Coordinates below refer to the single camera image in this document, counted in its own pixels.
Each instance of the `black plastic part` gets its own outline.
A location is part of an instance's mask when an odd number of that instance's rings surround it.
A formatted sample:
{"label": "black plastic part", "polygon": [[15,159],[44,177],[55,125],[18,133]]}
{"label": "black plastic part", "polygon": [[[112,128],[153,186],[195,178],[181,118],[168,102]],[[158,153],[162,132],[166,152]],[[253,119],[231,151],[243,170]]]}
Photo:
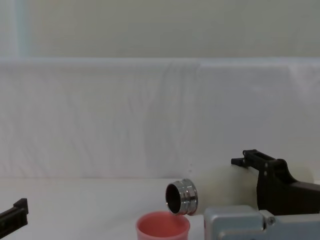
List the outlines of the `black plastic part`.
{"label": "black plastic part", "polygon": [[28,224],[28,201],[22,198],[13,208],[0,214],[0,239]]}
{"label": "black plastic part", "polygon": [[259,210],[276,216],[320,213],[320,185],[296,180],[283,159],[255,149],[244,150],[243,155],[232,159],[231,164],[259,171],[256,186]]}

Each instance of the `wall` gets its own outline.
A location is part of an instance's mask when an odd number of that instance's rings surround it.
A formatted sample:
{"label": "wall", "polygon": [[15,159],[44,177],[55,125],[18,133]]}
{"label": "wall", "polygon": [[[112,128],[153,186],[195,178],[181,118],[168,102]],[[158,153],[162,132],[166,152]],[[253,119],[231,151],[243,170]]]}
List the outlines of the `wall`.
{"label": "wall", "polygon": [[318,0],[16,0],[22,56],[320,56]]}
{"label": "wall", "polygon": [[0,1],[0,56],[18,54],[16,15],[13,0]]}

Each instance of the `white fabric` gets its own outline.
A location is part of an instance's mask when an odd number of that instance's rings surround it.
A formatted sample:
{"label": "white fabric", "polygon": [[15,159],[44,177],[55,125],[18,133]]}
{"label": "white fabric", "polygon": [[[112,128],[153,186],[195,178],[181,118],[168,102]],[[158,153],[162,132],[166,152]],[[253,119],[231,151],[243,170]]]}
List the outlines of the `white fabric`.
{"label": "white fabric", "polygon": [[320,178],[320,59],[0,60],[0,177],[180,178],[244,149]]}

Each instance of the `pink cup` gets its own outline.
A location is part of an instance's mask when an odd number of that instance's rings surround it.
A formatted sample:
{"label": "pink cup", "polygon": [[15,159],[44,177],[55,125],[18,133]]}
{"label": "pink cup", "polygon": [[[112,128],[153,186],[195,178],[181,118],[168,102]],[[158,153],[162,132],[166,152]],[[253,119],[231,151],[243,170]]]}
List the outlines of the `pink cup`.
{"label": "pink cup", "polygon": [[184,216],[156,211],[136,222],[138,240],[188,240],[190,223]]}

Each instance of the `metal cap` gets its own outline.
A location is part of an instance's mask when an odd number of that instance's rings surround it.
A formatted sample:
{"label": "metal cap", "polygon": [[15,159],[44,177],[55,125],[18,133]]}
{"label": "metal cap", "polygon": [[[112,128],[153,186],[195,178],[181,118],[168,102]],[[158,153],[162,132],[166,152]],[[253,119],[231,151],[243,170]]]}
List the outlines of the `metal cap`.
{"label": "metal cap", "polygon": [[193,215],[198,207],[196,187],[187,178],[170,183],[166,187],[165,200],[174,215]]}

